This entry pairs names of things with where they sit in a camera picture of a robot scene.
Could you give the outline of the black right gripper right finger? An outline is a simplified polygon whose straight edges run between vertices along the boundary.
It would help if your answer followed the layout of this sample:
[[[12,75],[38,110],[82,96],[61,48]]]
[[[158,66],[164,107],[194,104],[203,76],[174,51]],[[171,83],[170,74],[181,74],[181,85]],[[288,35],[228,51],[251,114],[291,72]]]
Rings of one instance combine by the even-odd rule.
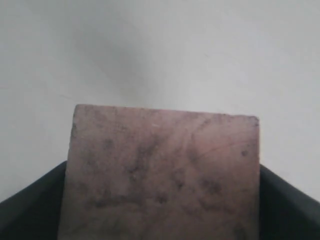
[[[318,240],[320,203],[260,165],[261,240]]]

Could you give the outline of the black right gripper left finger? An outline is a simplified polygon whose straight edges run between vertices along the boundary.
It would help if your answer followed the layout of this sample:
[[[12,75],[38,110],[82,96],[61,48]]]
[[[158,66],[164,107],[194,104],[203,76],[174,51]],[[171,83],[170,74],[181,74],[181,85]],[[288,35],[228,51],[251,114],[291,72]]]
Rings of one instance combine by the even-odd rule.
[[[0,203],[2,240],[56,240],[67,163]]]

